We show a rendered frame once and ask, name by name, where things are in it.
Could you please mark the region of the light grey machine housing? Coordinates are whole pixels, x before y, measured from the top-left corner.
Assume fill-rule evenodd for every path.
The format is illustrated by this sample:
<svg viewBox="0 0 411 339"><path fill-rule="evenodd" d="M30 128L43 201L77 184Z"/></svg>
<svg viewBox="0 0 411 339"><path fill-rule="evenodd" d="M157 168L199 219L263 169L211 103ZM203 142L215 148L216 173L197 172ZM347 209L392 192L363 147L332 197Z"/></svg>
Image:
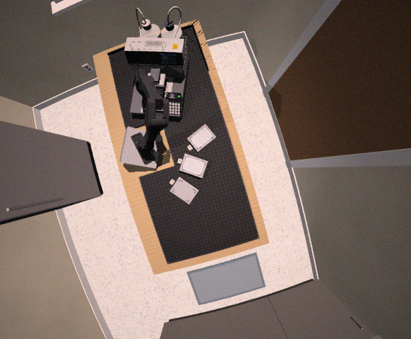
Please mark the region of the light grey machine housing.
<svg viewBox="0 0 411 339"><path fill-rule="evenodd" d="M145 74L154 78L155 87L165 91L165 99L169 100L169 118L181 119L189 70L184 39L127 37L124 52L134 73L145 69ZM145 116L142 98L134 84L132 115Z"/></svg>

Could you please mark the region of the white plastic bottle with black cap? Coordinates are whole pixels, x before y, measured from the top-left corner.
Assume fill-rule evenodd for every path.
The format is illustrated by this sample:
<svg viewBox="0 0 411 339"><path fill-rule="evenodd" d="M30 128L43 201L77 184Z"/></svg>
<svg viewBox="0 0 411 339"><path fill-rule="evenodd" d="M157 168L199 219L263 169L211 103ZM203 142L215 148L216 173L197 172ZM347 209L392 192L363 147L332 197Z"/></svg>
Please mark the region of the white plastic bottle with black cap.
<svg viewBox="0 0 411 339"><path fill-rule="evenodd" d="M160 28L157 25L151 24L148 19L145 21L143 20L141 23L143 26L141 29L141 37L162 37Z"/></svg>
<svg viewBox="0 0 411 339"><path fill-rule="evenodd" d="M167 20L166 20L166 21L165 21L165 27L162 29L162 32L161 32L162 38L173 38L174 33L175 33L177 27L178 27L178 25L174 25L174 23L173 23L172 20L169 20L169 24L168 24L168 22L167 22ZM183 35L182 35L182 31L181 31L181 28L180 28L180 27L179 27L179 29L178 29L178 31L177 31L177 33L176 33L175 38L177 38L177 39L179 39L179 38L183 39Z"/></svg>

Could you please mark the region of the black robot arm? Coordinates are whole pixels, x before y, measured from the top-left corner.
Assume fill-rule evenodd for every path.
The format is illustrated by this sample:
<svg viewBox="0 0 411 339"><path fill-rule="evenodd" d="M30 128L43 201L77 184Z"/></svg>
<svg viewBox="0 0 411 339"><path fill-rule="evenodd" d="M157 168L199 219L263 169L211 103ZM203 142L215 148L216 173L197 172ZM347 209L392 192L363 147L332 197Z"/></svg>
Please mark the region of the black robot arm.
<svg viewBox="0 0 411 339"><path fill-rule="evenodd" d="M131 139L144 164L147 164L154 160L151 152L148 153L148 151L153 151L155 145L154 142L157 135L165 127L168 127L169 100L163 99L165 98L165 91L163 89L156 89L154 78L152 76L147 76L145 74L145 69L138 69L137 71L135 71L135 85L137 91L142 96L145 96L145 99L147 98L145 107L145 126L147 129L144 136L140 132L132 135ZM155 113L155 110L162 109L163 114ZM147 154L143 154L141 152Z"/></svg>

